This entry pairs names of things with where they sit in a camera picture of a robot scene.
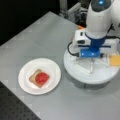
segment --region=white plate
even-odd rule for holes
[[[42,88],[38,88],[29,81],[30,76],[33,75],[37,69],[41,69],[50,76],[49,80],[42,86]],[[46,58],[39,58],[28,62],[20,70],[18,76],[20,87],[25,92],[33,95],[45,94],[53,90],[58,85],[60,78],[61,71],[59,66],[54,61]]]

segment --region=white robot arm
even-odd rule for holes
[[[116,40],[108,40],[107,34],[112,24],[120,27],[119,5],[119,0],[91,1],[86,21],[87,27],[75,32],[73,52],[79,52],[81,58],[100,57],[101,53],[110,55],[116,52],[119,39],[113,37]]]

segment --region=cable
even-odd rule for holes
[[[117,37],[117,36],[107,36],[106,38],[107,39],[116,39],[116,38],[120,39],[120,37]]]
[[[69,47],[70,47],[71,44],[72,44],[72,42],[70,42],[70,43],[68,44],[68,46],[67,46],[67,50],[68,50],[68,52],[69,52],[72,56],[79,57],[79,53],[71,53],[71,52],[70,52]]]

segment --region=white table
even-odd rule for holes
[[[79,89],[66,77],[63,56],[77,26],[49,12],[0,47],[0,81],[42,120],[119,120],[120,74],[105,88]],[[34,96],[18,84],[24,64],[36,58],[54,60],[62,71],[59,85]]]

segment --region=food item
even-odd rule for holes
[[[38,69],[36,72],[29,78],[29,80],[34,83],[36,86],[41,88],[50,78],[50,76],[43,72],[42,70]]]

